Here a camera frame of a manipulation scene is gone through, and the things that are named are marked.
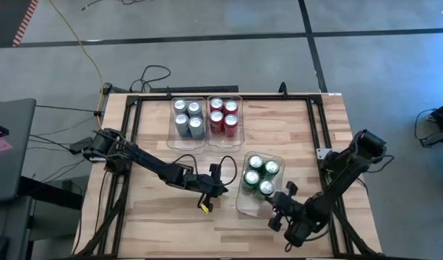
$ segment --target floor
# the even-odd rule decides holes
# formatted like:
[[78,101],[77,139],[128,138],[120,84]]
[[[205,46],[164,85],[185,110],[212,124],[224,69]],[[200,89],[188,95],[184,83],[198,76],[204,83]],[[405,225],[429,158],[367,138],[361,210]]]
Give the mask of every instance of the floor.
[[[381,173],[364,176],[383,252],[443,259],[443,144],[424,149],[413,136],[417,114],[443,105],[443,0],[104,0],[82,11],[89,2],[55,1],[82,40],[116,40],[86,47],[104,80],[116,86],[128,88],[145,66],[160,64],[172,75],[156,87],[238,85],[242,92],[275,92],[284,81],[291,92],[341,92],[353,132],[370,129],[396,157]],[[234,39],[189,37],[200,35]],[[138,43],[120,41],[130,38]],[[56,42],[61,46],[49,47]],[[40,0],[19,48],[0,48],[0,100],[95,109],[98,76],[72,43],[69,28],[48,0]],[[152,70],[148,77],[162,73]],[[32,133],[90,117],[37,108]],[[75,142],[96,127],[91,118],[46,137]],[[435,130],[420,122],[420,135]],[[32,149],[23,174],[43,180],[78,160]],[[83,163],[62,178],[87,176],[89,169]],[[35,244],[34,259],[66,256],[73,237],[44,242],[58,250]]]

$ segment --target wooden tabletop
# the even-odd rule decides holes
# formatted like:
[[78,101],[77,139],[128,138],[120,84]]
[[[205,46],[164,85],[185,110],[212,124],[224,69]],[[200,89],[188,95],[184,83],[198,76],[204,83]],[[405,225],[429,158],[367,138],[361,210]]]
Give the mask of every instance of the wooden tabletop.
[[[341,95],[323,94],[328,128],[335,148],[346,148],[353,135]],[[120,130],[126,95],[110,95],[103,128]],[[298,186],[294,198],[299,202],[321,191],[316,164],[316,153],[311,139],[308,113],[304,101],[244,101],[245,143],[239,152],[229,155],[243,164],[248,151],[263,152],[284,158],[283,185],[293,181]],[[314,109],[319,140],[323,147],[319,115]],[[181,155],[167,147],[170,105],[166,101],[143,102],[137,144],[140,148],[163,161],[170,162]],[[210,163],[219,163],[225,155],[206,151],[195,155],[199,172],[208,173]],[[191,160],[182,160],[192,165]],[[79,251],[91,239],[95,229],[96,214],[104,164],[93,166],[82,210],[82,232]],[[283,237],[286,224],[279,233],[268,228],[265,219],[246,216],[236,210],[239,179],[227,188],[229,192],[214,199],[213,212],[205,214],[197,209],[199,194],[166,186],[154,173],[136,164],[132,168],[131,184],[126,203],[126,213],[121,236],[119,257],[294,257],[331,256],[329,236],[305,243],[300,248],[284,252],[287,241]],[[231,162],[223,163],[222,180],[233,177]],[[110,174],[102,193],[100,223],[106,206]],[[366,190],[354,183],[343,196],[348,220],[359,235],[375,251],[381,251],[371,207]],[[110,228],[106,252],[110,252],[115,222]],[[340,226],[337,226],[341,251],[344,243]]]

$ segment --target black metal frame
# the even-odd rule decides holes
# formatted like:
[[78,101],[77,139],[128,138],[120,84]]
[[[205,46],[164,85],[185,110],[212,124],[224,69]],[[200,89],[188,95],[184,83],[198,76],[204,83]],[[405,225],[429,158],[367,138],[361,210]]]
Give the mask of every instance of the black metal frame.
[[[244,100],[303,100],[303,101],[305,101],[306,108],[308,111],[309,123],[310,123],[310,128],[311,128],[311,136],[313,139],[314,148],[319,149],[320,148],[319,135],[318,135],[317,125],[316,125],[316,120],[314,118],[314,109],[313,109],[313,105],[316,105],[318,107],[318,111],[319,111],[319,119],[320,119],[320,122],[322,125],[322,132],[324,135],[325,146],[326,146],[326,148],[331,148],[332,144],[330,141],[329,130],[327,128],[327,121],[325,118],[324,106],[322,103],[322,96],[321,95],[313,95],[313,94],[311,94],[311,95],[288,94],[287,87],[284,82],[280,85],[279,93],[282,93],[282,95],[255,95],[255,94],[248,95],[248,94],[244,94],[244,95],[241,95],[241,97]],[[179,95],[179,94],[172,95],[169,92],[167,92],[166,95],[155,95],[155,96],[154,95],[153,96],[129,95],[126,99],[124,117],[123,117],[123,121],[121,124],[122,134],[125,135],[126,131],[128,130],[129,116],[131,114],[131,108],[133,105],[136,106],[136,110],[134,112],[134,121],[133,121],[133,125],[132,125],[131,136],[129,137],[129,140],[131,142],[135,142],[136,138],[137,138],[137,129],[139,126],[139,121],[140,121],[142,103],[144,101],[169,101],[172,98],[178,97],[178,96],[181,96],[181,95]],[[198,95],[191,95],[191,96],[192,97],[195,96],[195,97],[199,97],[199,98],[208,98],[210,96],[210,94],[198,94]],[[122,192],[125,192],[125,194],[128,194],[130,173],[125,175],[124,181],[123,181],[122,187],[123,187],[123,189],[126,189],[126,190],[125,191],[122,190]],[[104,214],[104,220],[107,219],[109,216],[109,213],[111,213],[111,209],[113,207],[113,201],[114,201],[114,198],[116,197],[117,186],[119,184],[119,178],[120,177],[117,175],[112,176],[111,186],[109,187],[109,191],[108,191],[108,199],[107,199],[107,204],[106,204],[106,211]],[[322,173],[322,172],[319,173],[319,179],[321,181],[321,186],[324,189],[328,184],[326,181],[326,178],[324,177],[324,173]],[[123,222],[124,222],[126,198],[124,198],[124,199],[125,199],[125,201],[123,203],[123,207],[120,208],[119,213],[117,214],[115,232],[113,235],[113,244],[112,244],[111,255],[115,255],[115,256],[118,256],[118,253],[119,253],[121,230],[122,230]],[[345,205],[343,203],[342,198],[340,198],[338,200],[336,207],[337,207],[337,210],[339,210],[342,213],[342,215],[344,215],[346,217]],[[346,234],[346,232],[344,230],[343,230],[343,235],[345,238],[346,252],[353,254],[353,244],[352,244],[348,234]],[[105,254],[106,241],[107,241],[107,233],[105,233],[104,236],[100,239],[100,242],[98,245],[98,255]],[[338,245],[337,232],[335,229],[335,225],[330,226],[330,242],[332,245],[333,255],[334,256],[338,255],[340,253],[340,247]]]

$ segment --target black desk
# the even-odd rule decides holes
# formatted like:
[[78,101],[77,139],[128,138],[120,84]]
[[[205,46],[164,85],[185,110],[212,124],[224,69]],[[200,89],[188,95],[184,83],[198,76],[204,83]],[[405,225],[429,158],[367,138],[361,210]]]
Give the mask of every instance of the black desk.
[[24,259],[31,251],[33,199],[81,210],[82,196],[21,176],[35,104],[33,99],[0,103],[0,126],[9,130],[2,138],[12,146],[0,152],[0,235],[9,238],[7,259]]

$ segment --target clear plastic bin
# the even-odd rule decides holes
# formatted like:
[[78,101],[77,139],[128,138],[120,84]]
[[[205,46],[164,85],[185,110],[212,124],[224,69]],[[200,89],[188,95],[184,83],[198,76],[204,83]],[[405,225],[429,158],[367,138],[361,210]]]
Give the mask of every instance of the clear plastic bin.
[[274,160],[279,164],[279,172],[271,180],[271,182],[274,184],[275,187],[274,192],[282,191],[282,179],[285,169],[285,161],[281,157],[268,155],[262,152],[247,152],[244,157],[244,166],[242,167],[242,175],[238,186],[238,192],[236,198],[237,211],[252,217],[269,219],[274,216],[274,212],[272,211],[272,205],[267,201],[265,201],[264,199],[259,198],[257,194],[257,189],[258,189],[257,187],[253,191],[247,191],[243,187],[244,174],[249,169],[249,158],[252,155],[259,155],[263,159],[263,162]]
[[[188,106],[191,102],[199,103],[200,107],[202,108],[202,115],[204,120],[204,123],[202,124],[205,132],[204,138],[193,139],[191,136],[181,136],[178,133],[178,129],[176,128],[175,125],[176,112],[174,109],[175,102],[178,100],[184,100],[186,102],[186,106]],[[207,124],[205,123],[205,121],[207,120],[206,103],[207,101],[201,97],[175,97],[174,99],[171,100],[170,102],[171,116],[170,116],[168,137],[166,140],[166,144],[168,147],[182,152],[190,152],[190,153],[203,152],[205,146],[205,139],[207,138]]]
[[[210,114],[211,108],[210,103],[213,99],[220,98],[224,104],[227,101],[235,101],[238,105],[237,107],[237,119],[238,119],[238,127],[236,133],[233,137],[227,137],[224,132],[221,134],[214,134],[210,130]],[[210,150],[213,152],[238,152],[241,149],[241,145],[245,142],[244,136],[244,104],[242,102],[242,97],[238,95],[217,95],[217,96],[209,96],[207,100],[207,120],[205,123],[207,124],[207,143],[209,144]]]

